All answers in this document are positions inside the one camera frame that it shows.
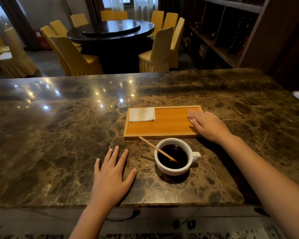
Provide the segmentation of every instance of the hand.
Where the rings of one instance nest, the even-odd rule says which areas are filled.
[[[221,141],[232,136],[226,125],[214,114],[209,112],[191,112],[188,115],[190,123],[209,141],[220,144]]]
[[[116,146],[114,151],[110,148],[105,156],[101,171],[99,158],[94,165],[94,181],[90,203],[97,203],[107,213],[126,195],[137,174],[137,169],[133,169],[128,178],[123,181],[122,173],[128,156],[128,150],[124,151],[116,164],[118,154],[119,146]]]

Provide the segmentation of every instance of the cup handle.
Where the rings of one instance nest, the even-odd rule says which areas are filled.
[[[199,152],[193,152],[193,162],[197,162],[201,158]]]

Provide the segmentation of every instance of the wooden shelf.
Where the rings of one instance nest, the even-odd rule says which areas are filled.
[[[227,64],[232,68],[236,69],[240,60],[240,55],[238,54],[227,54],[227,48],[215,47],[215,40],[209,39],[208,35],[200,34],[193,26],[187,24],[188,27],[200,37],[209,47],[211,47]]]
[[[226,7],[234,7],[237,9],[254,12],[254,13],[261,13],[262,11],[262,6],[251,5],[242,2],[227,1],[227,0],[204,0],[204,1],[209,1]]]

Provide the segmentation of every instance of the wooden stir stick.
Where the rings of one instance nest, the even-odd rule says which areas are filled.
[[[163,155],[165,155],[166,157],[168,157],[170,160],[176,162],[176,163],[179,163],[176,159],[172,158],[171,156],[169,156],[167,153],[163,152],[162,150],[160,150],[158,147],[156,147],[154,144],[150,143],[149,141],[147,141],[145,138],[139,136],[139,138],[141,140],[143,140],[144,142],[146,142],[148,145],[152,146],[153,148],[155,148],[157,151],[159,151],[160,153],[162,153]]]

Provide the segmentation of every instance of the folded napkin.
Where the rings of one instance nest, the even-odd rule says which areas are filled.
[[[141,121],[152,121],[155,120],[155,108],[145,108],[145,109],[130,109],[130,122],[141,122]]]

